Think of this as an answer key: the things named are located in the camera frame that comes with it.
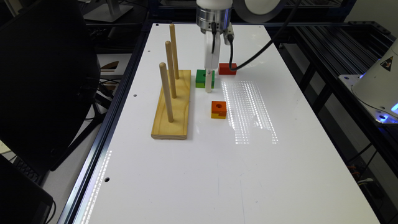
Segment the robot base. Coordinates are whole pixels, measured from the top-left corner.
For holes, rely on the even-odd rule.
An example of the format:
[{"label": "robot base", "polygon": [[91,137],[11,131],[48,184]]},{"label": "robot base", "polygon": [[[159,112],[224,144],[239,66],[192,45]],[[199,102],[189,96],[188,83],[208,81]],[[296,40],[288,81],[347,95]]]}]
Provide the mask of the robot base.
[{"label": "robot base", "polygon": [[[344,83],[347,89],[352,93],[353,91],[351,90],[351,87],[360,79],[360,77],[361,75],[339,75],[338,78],[341,80],[341,82]],[[377,122],[382,124],[398,124],[398,119],[395,118],[394,116],[391,116],[390,114],[387,114],[384,111],[370,107],[364,104],[362,101],[359,102],[366,108],[368,113],[371,114],[372,117]]]}]

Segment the orange cube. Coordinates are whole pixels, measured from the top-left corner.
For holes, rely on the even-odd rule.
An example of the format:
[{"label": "orange cube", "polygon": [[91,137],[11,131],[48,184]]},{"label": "orange cube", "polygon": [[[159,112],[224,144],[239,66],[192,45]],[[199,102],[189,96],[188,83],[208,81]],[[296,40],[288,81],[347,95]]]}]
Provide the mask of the orange cube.
[{"label": "orange cube", "polygon": [[226,117],[226,102],[225,101],[212,101],[211,102],[211,117],[225,119],[225,117]]}]

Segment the black monitor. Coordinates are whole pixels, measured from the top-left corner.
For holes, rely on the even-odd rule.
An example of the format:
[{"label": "black monitor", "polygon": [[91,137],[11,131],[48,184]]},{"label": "black monitor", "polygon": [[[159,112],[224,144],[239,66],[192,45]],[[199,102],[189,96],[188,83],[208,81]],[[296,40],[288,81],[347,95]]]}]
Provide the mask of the black monitor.
[{"label": "black monitor", "polygon": [[99,78],[77,1],[36,1],[0,27],[0,140],[38,174],[54,170]]}]

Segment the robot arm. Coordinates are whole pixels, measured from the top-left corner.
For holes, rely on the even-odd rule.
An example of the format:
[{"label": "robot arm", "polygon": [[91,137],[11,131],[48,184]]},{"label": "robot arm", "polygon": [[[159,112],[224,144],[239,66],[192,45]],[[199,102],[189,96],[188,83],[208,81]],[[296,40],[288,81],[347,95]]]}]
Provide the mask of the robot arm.
[{"label": "robot arm", "polygon": [[213,70],[218,68],[221,34],[229,45],[228,34],[233,37],[231,20],[232,3],[242,19],[247,22],[266,22],[276,16],[286,0],[197,0],[197,25],[205,35],[205,90],[211,92]]}]

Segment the black cable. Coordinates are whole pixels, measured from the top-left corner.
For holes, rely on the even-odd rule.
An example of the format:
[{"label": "black cable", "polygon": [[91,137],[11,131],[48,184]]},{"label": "black cable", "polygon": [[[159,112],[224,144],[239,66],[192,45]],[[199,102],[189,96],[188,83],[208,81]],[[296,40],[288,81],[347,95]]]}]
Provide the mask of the black cable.
[{"label": "black cable", "polygon": [[217,28],[216,28],[216,22],[211,23],[211,33],[213,34],[213,46],[211,48],[211,53],[214,53],[214,48],[216,46],[216,34],[217,34]]},{"label": "black cable", "polygon": [[99,82],[100,85],[102,85],[102,87],[104,88],[103,90],[107,93],[106,96],[110,97],[113,99],[113,95],[112,92],[104,85],[104,83]]},{"label": "black cable", "polygon": [[109,82],[120,83],[120,82],[117,82],[115,80],[122,80],[122,79],[121,78],[112,78],[112,79],[100,78],[100,80],[106,80],[106,81],[109,81]]},{"label": "black cable", "polygon": [[55,211],[57,210],[57,204],[55,203],[54,199],[52,200],[52,203],[54,204],[54,210],[52,212],[52,215],[51,215],[50,219],[47,220],[47,222],[45,224],[49,224],[51,222],[51,219],[54,217]]},{"label": "black cable", "polygon": [[397,215],[398,215],[398,212],[390,219],[390,221],[387,222],[387,224],[390,224],[390,222],[393,221]]},{"label": "black cable", "polygon": [[371,159],[369,160],[369,162],[366,164],[366,167],[365,167],[365,169],[362,171],[361,175],[359,175],[359,178],[361,178],[362,175],[365,173],[366,169],[369,167],[369,164],[372,162],[372,160],[373,160],[374,156],[376,155],[376,153],[377,153],[377,150],[373,153],[373,156],[371,157]]},{"label": "black cable", "polygon": [[371,146],[372,146],[372,143],[369,143],[364,149],[362,149],[361,152],[359,152],[357,155],[355,155],[355,156],[352,157],[349,161],[347,161],[347,163],[350,163],[350,162],[352,162],[353,160],[357,159],[362,153],[364,153],[366,150],[368,150]]},{"label": "black cable", "polygon": [[252,62],[254,59],[256,59],[260,54],[262,54],[265,50],[268,49],[269,46],[271,46],[276,38],[282,33],[282,31],[287,27],[287,24],[289,24],[290,20],[294,17],[294,14],[296,13],[297,9],[299,8],[299,5],[301,3],[301,0],[298,0],[296,4],[294,5],[292,12],[290,12],[289,16],[287,17],[286,21],[283,23],[282,27],[278,30],[278,32],[271,38],[271,40],[260,50],[258,51],[253,57],[251,57],[249,60],[245,61],[243,64],[236,68],[232,68],[232,59],[233,59],[233,45],[232,45],[232,40],[229,40],[229,44],[231,45],[231,56],[229,58],[229,69],[231,71],[237,71],[243,67],[245,67],[248,63]]}]

